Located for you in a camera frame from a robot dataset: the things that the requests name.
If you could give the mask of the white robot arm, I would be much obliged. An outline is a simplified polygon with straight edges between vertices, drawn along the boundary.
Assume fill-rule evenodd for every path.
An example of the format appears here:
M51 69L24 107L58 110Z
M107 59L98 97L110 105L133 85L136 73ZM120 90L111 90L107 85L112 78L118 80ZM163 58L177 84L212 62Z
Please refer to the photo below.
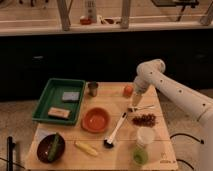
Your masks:
M199 149L197 171L213 171L213 98L165 76L165 69L161 59L146 61L137 66L132 105L137 106L149 86L153 85L179 108L192 114L203 126L204 144Z

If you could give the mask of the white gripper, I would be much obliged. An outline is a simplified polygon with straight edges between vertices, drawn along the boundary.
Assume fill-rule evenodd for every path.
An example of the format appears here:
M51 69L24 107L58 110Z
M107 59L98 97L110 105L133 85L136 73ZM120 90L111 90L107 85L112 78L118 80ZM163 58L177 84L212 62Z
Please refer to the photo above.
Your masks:
M144 94L148 90L150 83L143 77L136 76L133 84L136 93L134 93L132 96L132 106L137 107L143 97L142 94Z

